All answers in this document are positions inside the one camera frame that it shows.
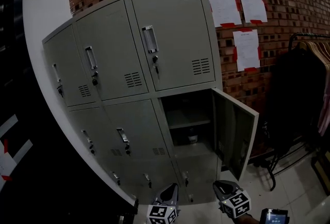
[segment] open locker door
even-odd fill
[[[213,88],[215,150],[240,181],[248,164],[259,113]]]

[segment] paper taped to wall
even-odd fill
[[[236,6],[236,0],[209,0],[215,27],[224,24],[241,25],[241,16]]]
[[[266,8],[263,0],[241,0],[245,22],[262,23],[267,22]]]
[[[237,52],[237,71],[260,67],[257,30],[235,31],[233,35]]]

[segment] black and white marker cube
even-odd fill
[[[147,215],[151,224],[171,224],[177,212],[174,206],[149,205]]]
[[[221,203],[223,212],[231,218],[237,218],[251,210],[251,200],[246,191],[238,190],[234,196]]]

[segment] bottle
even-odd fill
[[[198,141],[198,134],[195,132],[193,128],[189,130],[188,139],[190,141],[190,144],[194,144]]]

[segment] open locker compartment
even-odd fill
[[[259,113],[218,88],[161,98],[177,159],[216,153],[240,180]]]

